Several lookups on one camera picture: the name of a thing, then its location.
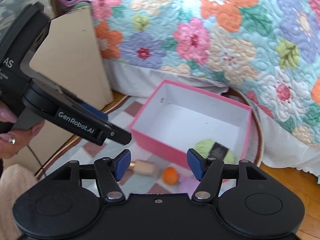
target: cardboard box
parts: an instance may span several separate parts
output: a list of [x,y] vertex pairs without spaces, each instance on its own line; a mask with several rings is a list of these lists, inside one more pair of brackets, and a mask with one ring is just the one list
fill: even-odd
[[[49,35],[32,58],[30,67],[97,109],[113,101],[90,7],[79,8],[52,20]],[[47,121],[30,147],[43,165],[71,136],[72,133]],[[4,167],[16,163],[34,173],[41,167],[27,148],[4,160]]]
[[185,168],[186,153],[212,139],[240,160],[249,139],[250,106],[199,88],[165,80],[130,124],[138,145]]

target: fingernail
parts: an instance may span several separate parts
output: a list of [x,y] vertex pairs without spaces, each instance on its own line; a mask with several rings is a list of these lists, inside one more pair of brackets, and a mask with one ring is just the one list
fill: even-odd
[[13,112],[11,112],[11,110],[7,107],[4,107],[4,109],[2,109],[1,117],[3,119],[7,120],[8,122],[12,122],[12,123],[17,122],[17,120],[18,120],[18,118],[15,116],[15,114]]
[[2,134],[0,134],[0,138],[1,138],[2,140],[4,140],[4,141],[9,142],[9,141],[12,141],[13,136],[10,135],[10,134],[7,134],[7,133],[2,133]]
[[32,136],[33,137],[37,136],[40,133],[40,131],[41,131],[41,128],[35,129],[35,131],[33,132]]

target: pink box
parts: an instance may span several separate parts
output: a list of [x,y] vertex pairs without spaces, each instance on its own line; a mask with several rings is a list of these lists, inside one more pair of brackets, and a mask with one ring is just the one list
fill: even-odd
[[250,106],[206,90],[164,80],[135,116],[129,129],[138,145],[185,168],[187,150],[203,139],[244,158]]

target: beige fabric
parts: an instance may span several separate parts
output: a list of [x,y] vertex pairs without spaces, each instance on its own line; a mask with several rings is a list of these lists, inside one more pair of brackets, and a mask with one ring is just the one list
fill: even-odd
[[0,240],[16,240],[20,236],[12,207],[17,198],[36,183],[32,172],[18,164],[4,170],[0,179]]

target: bedspread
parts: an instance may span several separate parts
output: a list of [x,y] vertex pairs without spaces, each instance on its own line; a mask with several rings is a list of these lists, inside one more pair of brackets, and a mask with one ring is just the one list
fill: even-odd
[[92,0],[103,58],[219,81],[320,146],[320,0]]

